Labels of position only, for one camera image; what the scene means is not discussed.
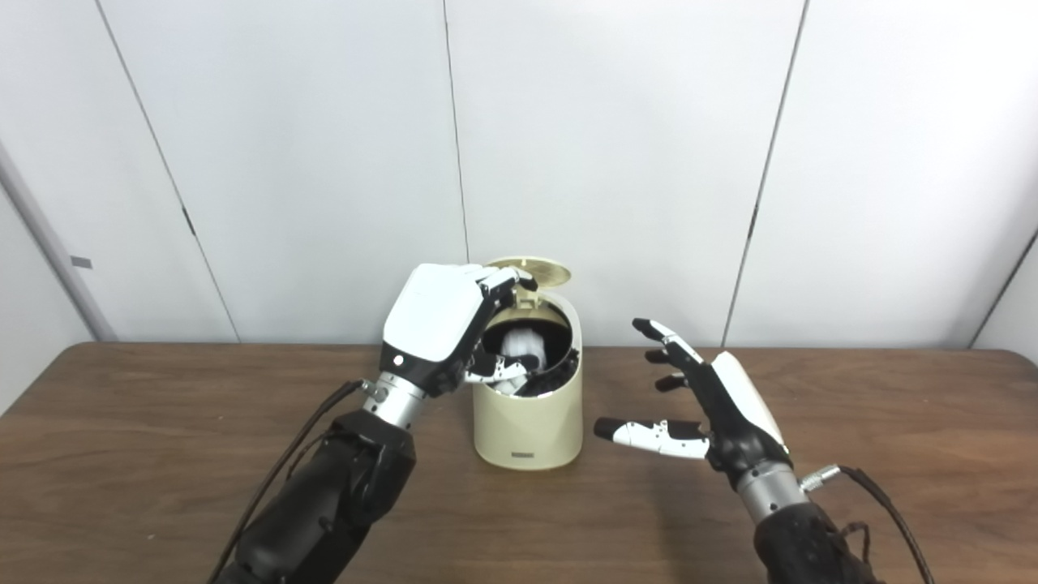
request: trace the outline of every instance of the white wall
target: white wall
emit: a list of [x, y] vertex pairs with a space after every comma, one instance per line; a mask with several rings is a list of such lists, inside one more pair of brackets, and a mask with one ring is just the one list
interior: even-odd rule
[[589, 344], [719, 344], [802, 2], [446, 6], [472, 258], [568, 265]]
[[977, 342], [979, 350], [1016, 352], [1038, 364], [1038, 247], [1032, 246]]
[[0, 171], [106, 339], [236, 339], [93, 2], [0, 3]]
[[89, 340], [86, 326], [0, 188], [0, 414], [58, 354]]
[[[722, 341], [799, 0], [102, 5], [198, 240], [88, 1], [0, 4], [0, 177], [106, 338], [370, 342], [415, 263], [531, 253], [589, 344]], [[729, 344], [969, 341], [1038, 225], [1035, 17], [811, 3]]]
[[1036, 21], [811, 3], [729, 344], [969, 342], [1038, 225]]
[[242, 340], [375, 341], [465, 260], [440, 2], [103, 3]]

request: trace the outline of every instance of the cream trash can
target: cream trash can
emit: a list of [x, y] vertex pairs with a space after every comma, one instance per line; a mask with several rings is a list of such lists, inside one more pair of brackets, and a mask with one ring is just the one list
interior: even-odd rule
[[[516, 286], [515, 307], [494, 315], [483, 335], [484, 349], [499, 353], [509, 331], [531, 329], [545, 340], [547, 368], [531, 376], [520, 395], [473, 384], [475, 450], [506, 469], [562, 467], [576, 458], [583, 443], [583, 344], [573, 306], [545, 288], [565, 283], [570, 271], [539, 257], [504, 257], [489, 265], [524, 269], [539, 288]], [[522, 396], [530, 391], [536, 395]]]

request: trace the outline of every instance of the fingertip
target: fingertip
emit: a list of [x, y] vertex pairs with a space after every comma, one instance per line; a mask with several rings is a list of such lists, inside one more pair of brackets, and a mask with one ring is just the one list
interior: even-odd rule
[[663, 335], [652, 326], [652, 322], [648, 318], [635, 318], [631, 322], [631, 326], [645, 335], [647, 339], [651, 339], [653, 341], [663, 340]]

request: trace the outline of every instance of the gold lid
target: gold lid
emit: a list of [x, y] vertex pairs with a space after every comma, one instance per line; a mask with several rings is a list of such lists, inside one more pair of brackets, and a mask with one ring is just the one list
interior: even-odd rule
[[539, 287], [555, 287], [570, 280], [570, 270], [554, 259], [545, 257], [530, 257], [528, 255], [514, 255], [511, 257], [500, 257], [487, 263], [498, 268], [519, 268], [529, 272], [537, 280]]

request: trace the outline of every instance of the robot finger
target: robot finger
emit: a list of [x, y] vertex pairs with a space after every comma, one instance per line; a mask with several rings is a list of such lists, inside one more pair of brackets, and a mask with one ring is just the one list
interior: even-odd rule
[[666, 355], [666, 350], [652, 350], [646, 352], [646, 361], [655, 365], [666, 365], [671, 363], [671, 356]]
[[703, 363], [703, 358], [684, 339], [655, 321], [635, 318], [631, 325], [645, 335], [647, 339], [663, 344], [663, 347], [666, 350], [667, 361], [671, 365], [681, 368]]
[[687, 387], [688, 381], [685, 380], [685, 376], [683, 373], [672, 373], [666, 378], [661, 378], [656, 381], [656, 390], [660, 393], [666, 393], [677, 390], [678, 388]]
[[709, 437], [699, 432], [698, 422], [599, 418], [595, 422], [595, 436], [624, 446], [679, 458], [702, 460], [710, 448]]
[[537, 281], [529, 273], [517, 268], [488, 268], [496, 271], [480, 279], [483, 287], [483, 296], [487, 299], [502, 299], [510, 294], [516, 282], [522, 283], [524, 287], [537, 289]]
[[501, 357], [482, 351], [472, 356], [472, 364], [465, 371], [468, 384], [495, 384], [527, 376], [536, 370], [540, 360], [534, 356]]

